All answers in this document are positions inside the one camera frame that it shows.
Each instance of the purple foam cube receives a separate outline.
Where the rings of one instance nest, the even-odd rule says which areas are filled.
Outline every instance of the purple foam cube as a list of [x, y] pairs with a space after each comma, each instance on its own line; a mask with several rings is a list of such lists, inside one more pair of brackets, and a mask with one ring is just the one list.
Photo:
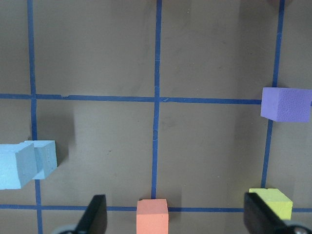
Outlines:
[[276, 122], [309, 122], [312, 90], [263, 88], [261, 116]]

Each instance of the blue tape line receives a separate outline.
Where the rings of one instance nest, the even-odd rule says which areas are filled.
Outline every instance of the blue tape line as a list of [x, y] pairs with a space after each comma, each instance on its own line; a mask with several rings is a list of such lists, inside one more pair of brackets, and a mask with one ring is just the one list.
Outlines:
[[36, 97], [33, 1], [27, 0], [30, 92]]
[[[35, 47], [34, 47], [34, 15], [33, 1], [27, 0], [27, 21], [28, 21], [28, 52], [29, 52], [29, 73], [31, 93], [31, 129], [32, 139], [37, 140], [37, 100], [35, 80]], [[38, 234], [43, 234], [40, 180], [35, 180], [36, 204], [37, 204], [37, 225]]]
[[[37, 210], [34, 205], [0, 204], [0, 209], [11, 210]], [[40, 206], [41, 210], [52, 211], [85, 211], [87, 206]], [[137, 211], [135, 206], [108, 206], [108, 211]], [[204, 208], [204, 207], [168, 207], [169, 212], [211, 212], [211, 213], [241, 213], [243, 208]], [[312, 213], [312, 208], [293, 208], [293, 213]]]
[[160, 40], [161, 40], [161, 8], [162, 1], [156, 3], [156, 30], [155, 30], [155, 102], [153, 122], [153, 158], [152, 158], [152, 188], [151, 198], [156, 199], [157, 190], [157, 164], [158, 164], [158, 123], [159, 123], [159, 102], [160, 102]]
[[[280, 0], [280, 2], [279, 2], [279, 12], [278, 12], [278, 24], [277, 24], [277, 35], [276, 35], [276, 47], [275, 47], [275, 59], [274, 59], [274, 71], [273, 71], [272, 87], [277, 87], [279, 58], [280, 58], [281, 44], [282, 44], [284, 8], [285, 8], [285, 0]], [[267, 130], [267, 139], [266, 139], [265, 151], [264, 151], [263, 170], [262, 170], [262, 178], [261, 178], [261, 188], [265, 188], [266, 181], [267, 181], [268, 165], [269, 165], [269, 158], [270, 158], [272, 129], [273, 129], [273, 121], [269, 119], [268, 120], [268, 130]]]
[[169, 207], [169, 212], [211, 212], [211, 213], [238, 213], [244, 212], [243, 208], [197, 208], [197, 207]]
[[32, 139], [38, 139], [37, 133], [37, 100], [32, 98], [31, 99], [31, 132], [32, 132]]
[[36, 204], [37, 204], [37, 223], [38, 223], [38, 233], [43, 233], [42, 224], [42, 211], [41, 211], [41, 192], [40, 192], [40, 180], [35, 180], [35, 191], [36, 191]]
[[312, 208], [293, 208], [293, 213], [312, 213]]
[[36, 210], [37, 206], [32, 205], [5, 205], [1, 204], [0, 209], [11, 209], [11, 210]]
[[108, 211], [137, 211], [136, 206], [108, 206]]
[[274, 71], [272, 87], [277, 87], [278, 71], [279, 71], [279, 59], [281, 54], [282, 34], [283, 34], [283, 21], [284, 21], [284, 9], [285, 0], [280, 0], [278, 11], [278, 24], [276, 35], [276, 47], [275, 47], [275, 59], [274, 59]]
[[0, 94], [0, 99], [31, 99], [28, 94]]
[[87, 206], [42, 206], [47, 211], [85, 211]]
[[263, 169], [262, 169], [262, 178], [261, 178], [261, 188], [265, 188], [267, 181], [268, 165], [270, 158], [270, 147], [271, 147], [271, 138], [272, 138], [272, 128], [273, 120], [268, 120], [268, 130], [267, 130], [267, 139], [265, 142], [265, 151], [264, 151], [264, 160], [263, 160]]
[[81, 101], [133, 101], [133, 102], [154, 102], [154, 97], [119, 97], [119, 96], [88, 96], [57, 94], [37, 94], [37, 99], [43, 100], [81, 100]]
[[[42, 210], [85, 211], [87, 206], [42, 206]], [[108, 206], [107, 211], [137, 211], [135, 206]]]
[[160, 102], [261, 105], [261, 100], [258, 99], [223, 99], [196, 97], [161, 97]]

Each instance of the orange block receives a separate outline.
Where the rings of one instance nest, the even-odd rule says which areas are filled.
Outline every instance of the orange block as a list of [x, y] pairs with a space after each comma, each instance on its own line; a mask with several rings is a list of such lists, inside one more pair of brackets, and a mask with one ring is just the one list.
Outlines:
[[169, 214], [166, 199], [137, 202], [136, 234], [168, 234]]

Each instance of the foam cube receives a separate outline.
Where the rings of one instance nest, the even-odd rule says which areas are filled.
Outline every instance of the foam cube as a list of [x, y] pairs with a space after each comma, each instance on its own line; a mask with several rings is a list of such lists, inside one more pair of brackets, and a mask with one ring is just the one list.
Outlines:
[[38, 173], [33, 179], [47, 178], [58, 166], [54, 140], [25, 141], [33, 143]]
[[259, 197], [283, 220], [290, 220], [293, 202], [278, 189], [249, 189], [250, 193], [257, 193]]
[[309, 122], [312, 90], [263, 88], [261, 116], [276, 122]]
[[169, 214], [166, 199], [137, 202], [136, 234], [168, 234]]
[[21, 189], [36, 174], [33, 143], [0, 145], [0, 189]]

